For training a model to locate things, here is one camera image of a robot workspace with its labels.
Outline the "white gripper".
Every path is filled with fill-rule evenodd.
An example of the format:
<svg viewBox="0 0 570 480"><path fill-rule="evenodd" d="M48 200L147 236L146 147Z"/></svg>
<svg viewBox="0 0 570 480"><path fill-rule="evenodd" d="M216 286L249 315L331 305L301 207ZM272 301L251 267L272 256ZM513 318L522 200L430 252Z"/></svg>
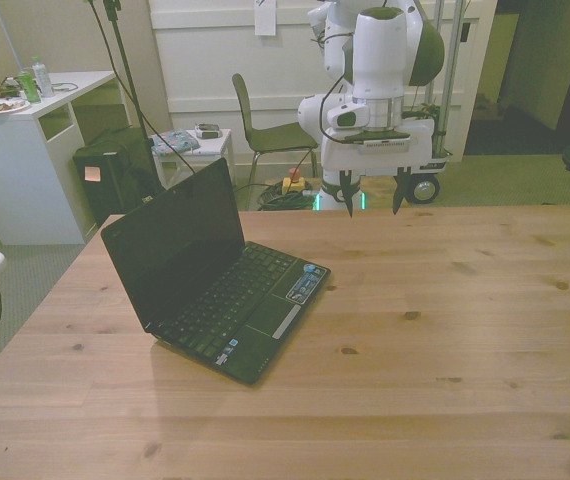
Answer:
<svg viewBox="0 0 570 480"><path fill-rule="evenodd" d="M353 197L360 191L360 176L396 175L392 212L399 211L410 189L411 168L431 161L432 119L407 120L391 130L328 128L321 145L321 165L324 171L340 171L339 185L350 216Z"/></svg>

